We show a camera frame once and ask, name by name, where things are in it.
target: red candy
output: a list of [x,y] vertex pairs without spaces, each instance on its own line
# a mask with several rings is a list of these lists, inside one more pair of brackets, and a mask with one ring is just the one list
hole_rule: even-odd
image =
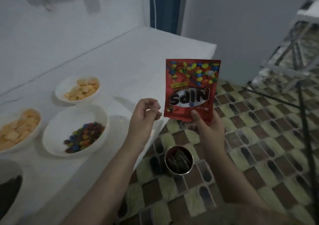
[[[194,109],[209,123],[213,118],[219,68],[220,60],[167,59],[164,117],[192,122],[190,112]],[[173,79],[170,73],[174,69]]]

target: person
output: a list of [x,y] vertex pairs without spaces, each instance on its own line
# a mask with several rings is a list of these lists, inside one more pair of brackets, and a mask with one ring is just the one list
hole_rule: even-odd
[[[146,98],[138,102],[122,147],[61,225],[112,224],[112,215],[116,214],[125,195],[134,165],[150,138],[153,123],[162,116],[159,110],[160,105],[155,99]],[[218,113],[213,112],[214,118],[209,125],[195,110],[191,114],[196,126],[190,126],[190,129],[199,133],[206,161],[224,201],[269,209],[227,156],[224,149],[224,125]]]

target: dark food in bowl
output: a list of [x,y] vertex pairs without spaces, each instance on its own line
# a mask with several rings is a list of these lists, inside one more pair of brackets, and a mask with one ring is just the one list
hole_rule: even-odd
[[64,144],[68,146],[66,153],[73,154],[86,149],[101,136],[104,129],[105,127],[97,122],[84,124],[82,128],[74,131],[69,139],[64,140]]
[[0,220],[6,215],[14,203],[21,184],[22,176],[17,176],[0,184]]

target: white cable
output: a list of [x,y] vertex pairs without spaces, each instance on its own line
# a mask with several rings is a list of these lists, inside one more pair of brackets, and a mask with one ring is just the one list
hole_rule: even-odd
[[155,4],[155,0],[153,0],[153,4],[154,4],[154,20],[155,20],[154,27],[156,28],[156,4]]

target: bowl of candy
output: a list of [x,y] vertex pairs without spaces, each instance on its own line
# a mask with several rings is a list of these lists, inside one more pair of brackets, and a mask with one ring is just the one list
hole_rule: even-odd
[[104,144],[108,116],[100,106],[83,103],[58,113],[43,134],[43,146],[53,155],[87,155]]
[[0,117],[0,152],[27,145],[40,133],[41,123],[41,113],[35,108],[22,108]]
[[71,76],[56,87],[55,95],[63,102],[79,104],[96,98],[100,90],[100,81],[96,76]]

